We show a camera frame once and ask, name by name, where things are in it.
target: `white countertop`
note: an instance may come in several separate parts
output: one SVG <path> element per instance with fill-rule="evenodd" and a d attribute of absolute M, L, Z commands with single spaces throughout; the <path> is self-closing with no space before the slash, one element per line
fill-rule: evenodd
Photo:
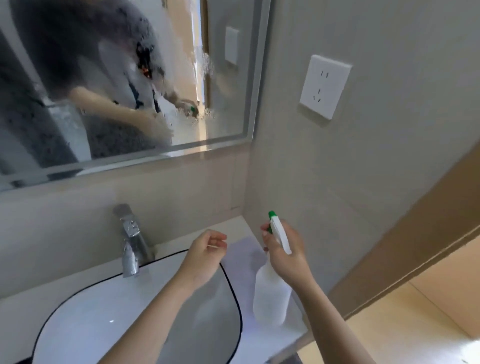
<path fill-rule="evenodd" d="M 242 217 L 233 218 L 208 227 L 208 229 L 225 233 L 228 236 L 228 244 L 241 240 L 251 242 L 252 239 L 255 239 Z M 188 249 L 201 232 L 196 231 L 157 245 L 156 258 L 159 259 Z M 14 364 L 30 357 L 42 325 L 63 301 L 79 290 L 121 272 L 121 259 L 116 259 L 0 300 L 0 364 Z M 236 291 L 236 295 L 241 301 L 243 296 L 252 295 L 252 292 L 250 289 L 241 289 Z M 242 308 L 242 316 L 244 323 L 252 322 L 249 307 Z M 286 323 L 280 328 L 261 328 L 256 325 L 244 328 L 237 352 L 231 363 L 264 363 L 282 348 L 300 338 L 306 331 L 301 311 L 292 299 Z"/>

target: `light purple cloth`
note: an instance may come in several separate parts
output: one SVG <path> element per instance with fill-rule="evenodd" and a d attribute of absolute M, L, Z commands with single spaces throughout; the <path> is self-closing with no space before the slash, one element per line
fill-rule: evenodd
<path fill-rule="evenodd" d="M 229 245 L 227 255 L 222 260 L 223 268 L 239 302 L 243 332 L 259 327 L 253 315 L 253 294 L 255 276 L 266 262 L 266 254 L 254 237 Z"/>

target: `wooden door frame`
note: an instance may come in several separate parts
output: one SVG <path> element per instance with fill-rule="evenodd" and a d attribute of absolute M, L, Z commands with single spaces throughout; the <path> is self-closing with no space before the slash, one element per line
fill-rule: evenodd
<path fill-rule="evenodd" d="M 388 231 L 328 297 L 347 319 L 480 235 L 480 142 Z"/>

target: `sink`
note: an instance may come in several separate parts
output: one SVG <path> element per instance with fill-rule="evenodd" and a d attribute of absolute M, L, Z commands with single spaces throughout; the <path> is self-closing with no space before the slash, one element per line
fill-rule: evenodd
<path fill-rule="evenodd" d="M 33 364 L 96 364 L 173 277 L 186 252 L 154 261 L 135 277 L 117 275 L 67 299 L 43 325 Z M 181 308 L 158 363 L 229 363 L 241 331 L 237 298 L 221 267 Z"/>

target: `electrical outlet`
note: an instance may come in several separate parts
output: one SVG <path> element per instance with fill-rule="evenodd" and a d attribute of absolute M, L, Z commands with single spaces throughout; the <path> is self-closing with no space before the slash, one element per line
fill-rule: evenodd
<path fill-rule="evenodd" d="M 300 103 L 331 120 L 352 66 L 313 55 Z"/>

